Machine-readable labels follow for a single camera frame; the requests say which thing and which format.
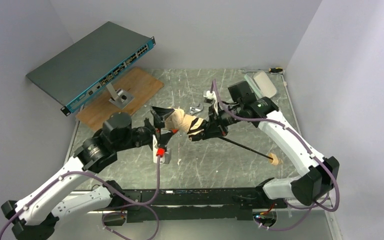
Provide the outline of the beige umbrella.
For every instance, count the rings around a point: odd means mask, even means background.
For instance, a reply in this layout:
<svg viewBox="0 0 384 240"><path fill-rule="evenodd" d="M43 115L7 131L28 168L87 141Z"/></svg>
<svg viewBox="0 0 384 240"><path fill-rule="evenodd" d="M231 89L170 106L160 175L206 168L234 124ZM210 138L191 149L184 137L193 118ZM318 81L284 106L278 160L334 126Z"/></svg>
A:
<svg viewBox="0 0 384 240"><path fill-rule="evenodd" d="M187 114L184 110L180 108L174 108L174 112L169 116L165 121L165 127L164 129L167 130L178 130L185 132L188 135L188 138L190 140L190 129L195 129L199 127L202 123L207 123L208 120L205 120L201 117ZM255 153L257 155L260 155L266 159L268 159L268 162L273 166L278 166L283 163L281 159L276 156L274 153L264 154L261 153L255 149L252 149L246 145L243 145L239 142L233 141L231 139L224 137L219 137L217 139L221 139L225 142L228 142L230 144L233 144L235 146L238 146L240 148L243 148L245 150L248 150L252 153Z"/></svg>

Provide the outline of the mint green umbrella case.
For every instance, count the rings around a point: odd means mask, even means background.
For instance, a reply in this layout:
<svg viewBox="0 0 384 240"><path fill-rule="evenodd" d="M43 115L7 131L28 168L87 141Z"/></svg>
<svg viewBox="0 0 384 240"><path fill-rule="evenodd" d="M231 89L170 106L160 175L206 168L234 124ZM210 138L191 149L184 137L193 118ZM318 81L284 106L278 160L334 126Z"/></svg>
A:
<svg viewBox="0 0 384 240"><path fill-rule="evenodd" d="M272 98L278 92L267 73L263 70L245 72L244 79L258 99L263 97Z"/></svg>

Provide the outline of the grey blue network switch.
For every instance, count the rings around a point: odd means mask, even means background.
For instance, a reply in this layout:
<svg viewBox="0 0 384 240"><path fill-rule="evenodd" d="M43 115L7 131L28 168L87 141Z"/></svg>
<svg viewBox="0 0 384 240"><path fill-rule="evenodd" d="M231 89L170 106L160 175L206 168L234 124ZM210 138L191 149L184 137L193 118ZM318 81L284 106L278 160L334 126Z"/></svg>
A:
<svg viewBox="0 0 384 240"><path fill-rule="evenodd" d="M155 45L154 37L108 21L26 77L69 116Z"/></svg>

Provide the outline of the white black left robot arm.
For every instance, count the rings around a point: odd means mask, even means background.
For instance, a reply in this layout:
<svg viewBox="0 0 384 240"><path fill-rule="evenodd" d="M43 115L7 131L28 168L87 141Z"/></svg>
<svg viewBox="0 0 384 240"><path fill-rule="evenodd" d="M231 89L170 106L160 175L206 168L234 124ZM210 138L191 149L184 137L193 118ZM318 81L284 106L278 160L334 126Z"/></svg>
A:
<svg viewBox="0 0 384 240"><path fill-rule="evenodd" d="M133 127L128 113L112 114L94 135L86 139L63 167L38 189L20 200L8 200L1 205L17 240L47 240L56 228L90 211L125 209L140 206L123 192L113 180L102 180L101 186L88 193L68 199L68 195L88 179L118 159L124 150L149 146L156 163L166 160L168 142L181 128L181 109L151 108L153 121L148 118L142 126Z"/></svg>

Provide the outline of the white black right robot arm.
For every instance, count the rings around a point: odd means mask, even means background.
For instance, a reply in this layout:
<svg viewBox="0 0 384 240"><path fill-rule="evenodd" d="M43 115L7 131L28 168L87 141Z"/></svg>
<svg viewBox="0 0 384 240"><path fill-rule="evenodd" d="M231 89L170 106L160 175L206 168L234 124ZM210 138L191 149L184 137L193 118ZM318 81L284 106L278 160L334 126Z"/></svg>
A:
<svg viewBox="0 0 384 240"><path fill-rule="evenodd" d="M233 104L222 101L215 81L203 97L212 105L208 109L208 120L203 122L203 131L192 140L222 138L230 125L239 122L252 123L270 137L286 154L297 170L298 177L270 178L256 189L262 199L295 199L304 206L319 206L318 199L331 190L340 196L337 176L340 167L334 157L325 157L312 147L286 120L279 107L269 98L261 96L246 81L228 87Z"/></svg>

